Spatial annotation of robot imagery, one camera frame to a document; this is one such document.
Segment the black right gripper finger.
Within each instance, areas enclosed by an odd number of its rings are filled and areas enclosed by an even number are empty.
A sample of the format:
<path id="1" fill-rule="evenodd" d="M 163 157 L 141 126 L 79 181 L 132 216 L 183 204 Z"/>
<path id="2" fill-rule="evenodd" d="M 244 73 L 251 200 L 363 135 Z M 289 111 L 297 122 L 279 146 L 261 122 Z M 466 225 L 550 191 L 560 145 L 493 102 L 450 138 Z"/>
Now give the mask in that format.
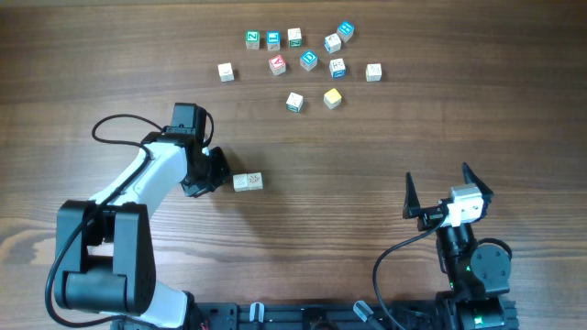
<path id="1" fill-rule="evenodd" d="M 410 172 L 405 174 L 405 197 L 403 219 L 416 218 L 421 215 L 421 205 L 415 190 L 415 184 Z"/>
<path id="2" fill-rule="evenodd" d="M 493 191 L 473 172 L 467 162 L 462 163 L 462 173 L 464 181 L 467 184 L 473 183 L 479 188 L 485 202 L 490 202 L 492 200 L 494 197 Z"/>

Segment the wooden block letter M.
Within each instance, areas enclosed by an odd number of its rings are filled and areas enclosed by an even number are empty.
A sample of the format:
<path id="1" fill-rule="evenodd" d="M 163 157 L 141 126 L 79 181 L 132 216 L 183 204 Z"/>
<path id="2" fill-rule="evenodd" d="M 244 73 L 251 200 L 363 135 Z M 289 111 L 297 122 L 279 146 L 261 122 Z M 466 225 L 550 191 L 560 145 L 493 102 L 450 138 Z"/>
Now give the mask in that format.
<path id="1" fill-rule="evenodd" d="M 244 192 L 249 189 L 248 174 L 236 174 L 233 176 L 233 188 L 236 192 Z"/>

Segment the wooden block green V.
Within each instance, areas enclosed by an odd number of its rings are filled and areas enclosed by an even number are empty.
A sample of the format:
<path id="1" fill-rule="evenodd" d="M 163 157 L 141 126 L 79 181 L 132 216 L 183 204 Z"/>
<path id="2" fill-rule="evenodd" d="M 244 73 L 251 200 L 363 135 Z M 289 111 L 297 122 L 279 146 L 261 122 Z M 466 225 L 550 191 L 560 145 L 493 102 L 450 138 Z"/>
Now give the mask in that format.
<path id="1" fill-rule="evenodd" d="M 248 173 L 247 179 L 250 191 L 263 189 L 263 179 L 262 174 L 260 172 Z"/>

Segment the wooden block yellow top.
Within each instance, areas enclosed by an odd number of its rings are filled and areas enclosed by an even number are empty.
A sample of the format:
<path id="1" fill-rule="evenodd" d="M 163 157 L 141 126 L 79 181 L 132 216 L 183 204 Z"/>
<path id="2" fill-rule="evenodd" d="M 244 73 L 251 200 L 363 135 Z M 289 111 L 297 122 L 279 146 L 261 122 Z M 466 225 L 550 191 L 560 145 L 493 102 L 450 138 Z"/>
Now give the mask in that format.
<path id="1" fill-rule="evenodd" d="M 342 102 L 342 95 L 336 88 L 332 88 L 324 94 L 324 103 L 329 109 L 334 109 Z"/>

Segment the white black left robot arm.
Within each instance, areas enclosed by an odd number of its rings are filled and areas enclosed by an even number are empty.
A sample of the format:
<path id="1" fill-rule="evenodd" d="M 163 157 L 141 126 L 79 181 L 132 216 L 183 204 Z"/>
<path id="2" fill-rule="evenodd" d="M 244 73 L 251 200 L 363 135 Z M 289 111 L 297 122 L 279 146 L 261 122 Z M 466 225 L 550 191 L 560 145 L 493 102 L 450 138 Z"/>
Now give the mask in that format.
<path id="1" fill-rule="evenodd" d="M 227 181 L 222 148 L 209 146 L 214 131 L 203 107 L 177 103 L 171 123 L 136 143 L 137 157 L 115 181 L 86 201 L 61 206 L 45 287 L 54 322 L 70 328 L 208 328 L 190 292 L 158 281 L 150 219 L 175 186 L 197 198 Z"/>

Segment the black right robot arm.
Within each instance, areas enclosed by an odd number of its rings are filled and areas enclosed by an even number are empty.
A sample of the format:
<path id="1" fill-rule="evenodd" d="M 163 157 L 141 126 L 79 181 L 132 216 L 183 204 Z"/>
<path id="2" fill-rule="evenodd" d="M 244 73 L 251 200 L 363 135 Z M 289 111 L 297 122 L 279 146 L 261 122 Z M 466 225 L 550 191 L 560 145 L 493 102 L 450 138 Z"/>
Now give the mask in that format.
<path id="1" fill-rule="evenodd" d="M 472 225 L 487 215 L 493 191 L 462 165 L 464 183 L 449 189 L 436 206 L 420 205 L 412 175 L 405 175 L 403 218 L 417 220 L 420 232 L 436 234 L 440 269 L 450 289 L 434 300 L 436 329 L 517 329 L 515 304 L 504 296 L 510 291 L 512 249 L 492 237 L 478 239 Z"/>

